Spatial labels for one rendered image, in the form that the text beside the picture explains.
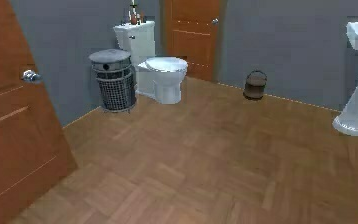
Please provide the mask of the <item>brown small bin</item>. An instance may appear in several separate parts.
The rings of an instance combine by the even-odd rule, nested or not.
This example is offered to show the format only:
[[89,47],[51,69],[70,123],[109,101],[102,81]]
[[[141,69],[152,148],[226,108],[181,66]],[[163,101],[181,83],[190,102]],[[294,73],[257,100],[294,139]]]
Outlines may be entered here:
[[264,72],[260,70],[251,71],[246,77],[243,96],[251,100],[262,99],[266,83],[267,75]]

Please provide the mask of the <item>white toilet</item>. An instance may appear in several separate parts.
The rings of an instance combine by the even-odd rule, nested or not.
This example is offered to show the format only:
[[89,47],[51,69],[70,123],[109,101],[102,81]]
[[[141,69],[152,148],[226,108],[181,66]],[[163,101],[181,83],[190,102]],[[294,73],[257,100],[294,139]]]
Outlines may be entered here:
[[131,54],[136,69],[136,92],[161,104],[179,103],[188,62],[178,57],[156,55],[155,22],[126,23],[114,26],[113,30],[119,47]]

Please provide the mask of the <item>brown wooden room door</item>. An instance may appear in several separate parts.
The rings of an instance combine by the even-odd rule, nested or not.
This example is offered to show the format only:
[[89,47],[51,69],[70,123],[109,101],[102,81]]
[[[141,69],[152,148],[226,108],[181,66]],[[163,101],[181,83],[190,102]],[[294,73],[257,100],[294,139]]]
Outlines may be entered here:
[[0,224],[29,207],[77,163],[9,0],[0,0]]
[[220,0],[164,0],[166,51],[188,62],[189,77],[212,81]]

